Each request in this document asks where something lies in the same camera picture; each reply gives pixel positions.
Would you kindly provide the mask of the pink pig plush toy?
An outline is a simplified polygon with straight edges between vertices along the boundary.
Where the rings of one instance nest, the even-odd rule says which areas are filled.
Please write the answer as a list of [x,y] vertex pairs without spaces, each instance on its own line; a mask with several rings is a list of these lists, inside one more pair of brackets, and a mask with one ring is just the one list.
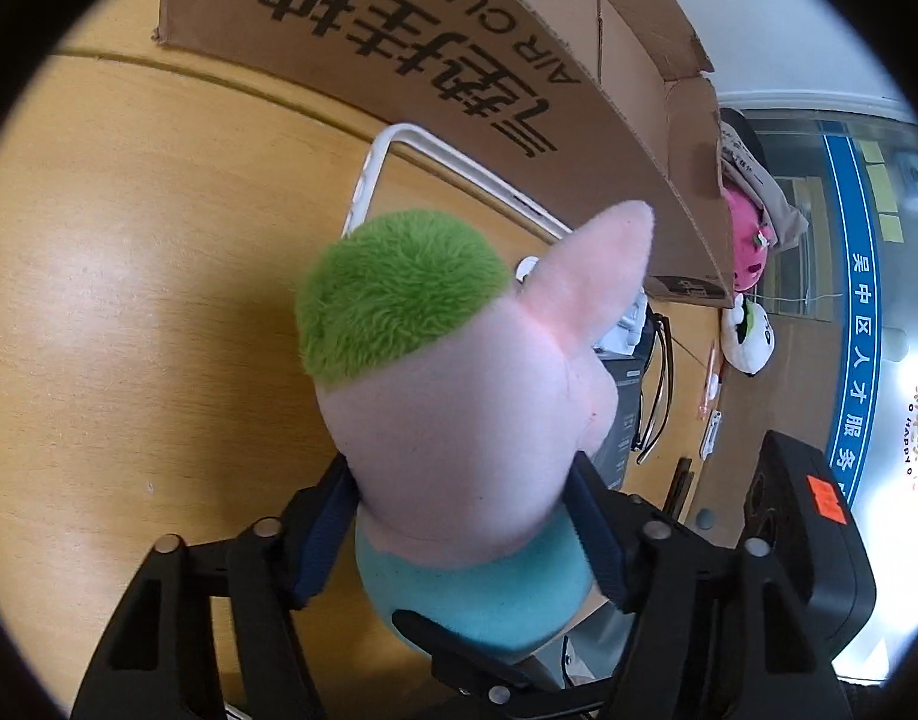
[[299,354],[360,504],[377,616],[413,611],[506,661],[575,619],[594,585],[563,489],[619,408],[598,346],[643,286],[654,215],[609,206],[524,278],[443,211],[394,211],[322,252],[296,300]]

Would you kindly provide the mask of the black sunglasses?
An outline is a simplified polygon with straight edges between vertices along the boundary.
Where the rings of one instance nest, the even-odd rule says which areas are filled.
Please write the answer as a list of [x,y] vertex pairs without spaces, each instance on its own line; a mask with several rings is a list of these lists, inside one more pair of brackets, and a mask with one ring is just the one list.
[[672,408],[672,397],[676,387],[676,361],[672,349],[672,332],[669,317],[658,314],[653,309],[646,310],[646,327],[643,328],[642,340],[651,335],[649,353],[659,351],[659,372],[653,398],[649,402],[648,415],[640,415],[631,450],[635,454],[635,463],[644,465],[656,450],[664,434]]

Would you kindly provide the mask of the black charger box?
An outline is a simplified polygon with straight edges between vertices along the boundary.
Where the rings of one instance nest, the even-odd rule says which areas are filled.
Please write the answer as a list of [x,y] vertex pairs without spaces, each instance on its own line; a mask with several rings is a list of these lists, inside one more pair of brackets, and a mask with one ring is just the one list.
[[604,444],[592,457],[592,465],[609,489],[623,484],[633,442],[640,429],[641,390],[646,362],[635,356],[600,355],[617,390],[617,408]]

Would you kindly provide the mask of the white panda plush toy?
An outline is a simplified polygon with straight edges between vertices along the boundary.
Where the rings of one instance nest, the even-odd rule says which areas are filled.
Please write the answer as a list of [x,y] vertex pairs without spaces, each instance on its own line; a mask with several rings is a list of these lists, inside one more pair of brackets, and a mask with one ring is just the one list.
[[776,335],[767,310],[739,293],[721,312],[721,351],[734,369],[749,377],[760,374],[775,351]]

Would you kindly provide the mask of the grey folded cloth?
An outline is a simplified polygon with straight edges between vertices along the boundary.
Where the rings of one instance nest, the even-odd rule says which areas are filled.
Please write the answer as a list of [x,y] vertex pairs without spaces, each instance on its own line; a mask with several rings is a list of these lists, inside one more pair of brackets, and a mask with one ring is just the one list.
[[722,107],[721,121],[722,175],[742,188],[757,205],[772,228],[778,252],[796,249],[809,229],[802,211],[794,206],[763,158],[761,143],[749,121],[738,110]]

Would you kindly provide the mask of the brown cardboard box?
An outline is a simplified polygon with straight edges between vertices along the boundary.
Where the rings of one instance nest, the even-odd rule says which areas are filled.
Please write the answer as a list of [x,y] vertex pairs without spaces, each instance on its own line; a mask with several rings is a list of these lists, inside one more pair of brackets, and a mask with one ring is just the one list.
[[733,297],[719,104],[676,0],[160,0],[158,36],[418,125],[566,226],[648,202],[649,293]]

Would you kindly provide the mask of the cream phone case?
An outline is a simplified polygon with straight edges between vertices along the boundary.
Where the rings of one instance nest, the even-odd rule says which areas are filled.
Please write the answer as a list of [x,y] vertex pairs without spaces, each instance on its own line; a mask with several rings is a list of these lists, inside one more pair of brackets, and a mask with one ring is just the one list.
[[415,167],[440,184],[464,190],[496,213],[503,213],[519,226],[529,227],[537,238],[558,241],[571,232],[571,227],[558,220],[552,211],[472,156],[420,125],[397,122],[383,128],[366,149],[365,161],[356,177],[349,210],[343,220],[342,238],[377,215],[374,202],[381,182],[389,172],[404,166]]

